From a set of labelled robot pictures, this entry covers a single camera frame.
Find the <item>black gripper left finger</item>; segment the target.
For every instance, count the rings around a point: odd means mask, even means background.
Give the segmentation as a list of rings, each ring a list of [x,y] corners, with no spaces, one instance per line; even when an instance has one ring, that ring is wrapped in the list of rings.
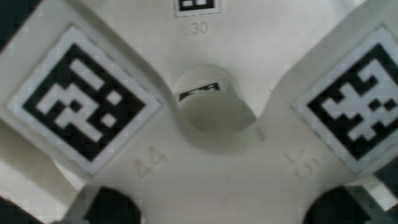
[[[116,189],[87,185],[64,217],[52,224],[142,224],[142,212],[133,200]]]

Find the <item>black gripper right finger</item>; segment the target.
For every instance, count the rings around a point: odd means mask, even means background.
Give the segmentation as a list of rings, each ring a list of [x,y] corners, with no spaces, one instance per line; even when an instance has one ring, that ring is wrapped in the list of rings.
[[[363,187],[338,187],[316,198],[302,224],[391,224],[391,216]]]

